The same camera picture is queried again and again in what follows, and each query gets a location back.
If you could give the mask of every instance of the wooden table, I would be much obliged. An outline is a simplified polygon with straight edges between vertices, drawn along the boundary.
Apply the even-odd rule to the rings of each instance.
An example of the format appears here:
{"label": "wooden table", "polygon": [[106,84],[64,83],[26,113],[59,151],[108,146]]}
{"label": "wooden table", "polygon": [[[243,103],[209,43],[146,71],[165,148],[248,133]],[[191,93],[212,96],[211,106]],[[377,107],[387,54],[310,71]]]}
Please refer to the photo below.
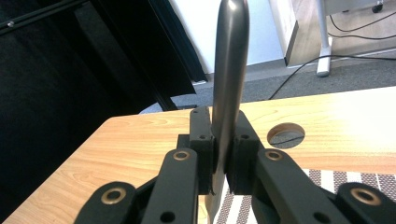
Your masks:
{"label": "wooden table", "polygon": [[[304,141],[287,152],[303,168],[396,174],[396,87],[242,104],[266,147],[274,126],[293,122]],[[107,120],[5,223],[72,223],[111,181],[141,186],[158,174],[189,110]],[[205,209],[200,207],[200,221]]]}

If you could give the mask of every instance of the white table leg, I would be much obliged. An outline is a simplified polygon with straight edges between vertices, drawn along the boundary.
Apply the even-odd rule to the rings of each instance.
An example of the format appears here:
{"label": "white table leg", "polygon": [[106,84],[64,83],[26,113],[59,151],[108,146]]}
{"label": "white table leg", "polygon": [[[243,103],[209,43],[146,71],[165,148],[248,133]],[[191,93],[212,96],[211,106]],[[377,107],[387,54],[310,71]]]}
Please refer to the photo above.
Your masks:
{"label": "white table leg", "polygon": [[[324,8],[324,0],[317,0],[318,20],[321,36],[320,56],[332,54],[332,38],[327,35],[326,12]],[[331,58],[322,58],[318,61],[318,77],[326,77],[330,74],[330,60]]]}

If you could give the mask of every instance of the black and white patterned mat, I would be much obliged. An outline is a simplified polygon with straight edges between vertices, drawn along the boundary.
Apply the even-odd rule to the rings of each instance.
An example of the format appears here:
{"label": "black and white patterned mat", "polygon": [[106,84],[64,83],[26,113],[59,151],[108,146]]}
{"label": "black and white patterned mat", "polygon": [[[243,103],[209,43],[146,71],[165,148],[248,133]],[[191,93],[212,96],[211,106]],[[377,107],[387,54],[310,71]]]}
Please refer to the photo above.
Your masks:
{"label": "black and white patterned mat", "polygon": [[[360,182],[370,185],[384,192],[394,202],[396,202],[396,175],[378,175],[355,172],[337,172],[326,170],[303,171],[318,186],[335,193],[338,187],[346,182]],[[217,224],[257,223],[253,210],[250,206],[250,196],[234,196],[230,194],[227,181],[224,183],[223,195],[220,210],[215,217]]]}

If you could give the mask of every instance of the metal leg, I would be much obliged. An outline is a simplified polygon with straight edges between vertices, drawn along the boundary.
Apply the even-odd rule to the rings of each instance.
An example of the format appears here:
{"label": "metal leg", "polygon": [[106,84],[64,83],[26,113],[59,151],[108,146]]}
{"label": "metal leg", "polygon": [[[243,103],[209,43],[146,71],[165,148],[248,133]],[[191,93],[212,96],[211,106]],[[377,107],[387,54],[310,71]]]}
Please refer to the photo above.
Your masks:
{"label": "metal leg", "polygon": [[[320,26],[321,49],[320,56],[332,54],[332,38],[327,35],[326,12],[324,8],[324,0],[317,0],[318,20]],[[318,77],[326,77],[330,74],[330,57],[319,59]]]}

